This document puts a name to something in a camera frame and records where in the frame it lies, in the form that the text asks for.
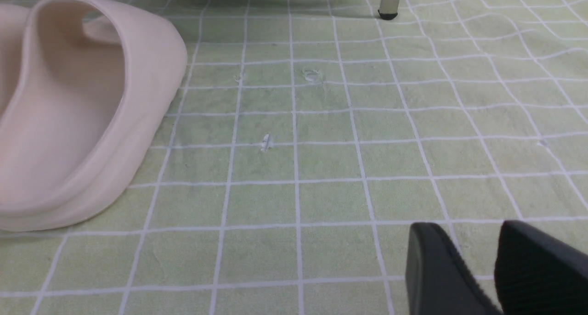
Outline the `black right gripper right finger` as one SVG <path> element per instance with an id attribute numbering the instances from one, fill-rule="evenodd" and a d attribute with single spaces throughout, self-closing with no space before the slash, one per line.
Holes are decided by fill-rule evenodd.
<path id="1" fill-rule="evenodd" d="M 585 315 L 585 253 L 522 221 L 504 221 L 494 285 L 506 315 Z"/>

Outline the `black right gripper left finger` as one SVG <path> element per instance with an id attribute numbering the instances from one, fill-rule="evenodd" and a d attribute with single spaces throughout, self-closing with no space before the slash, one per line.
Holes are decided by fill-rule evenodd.
<path id="1" fill-rule="evenodd" d="M 436 223 L 410 225 L 405 283 L 411 315 L 501 314 Z"/>

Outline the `beige slipper near arm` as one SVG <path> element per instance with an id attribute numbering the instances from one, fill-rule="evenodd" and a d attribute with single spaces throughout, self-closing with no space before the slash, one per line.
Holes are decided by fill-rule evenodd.
<path id="1" fill-rule="evenodd" d="M 40 0 L 1 113 L 1 229 L 103 212 L 133 180 L 187 68 L 170 20 L 115 0 Z"/>

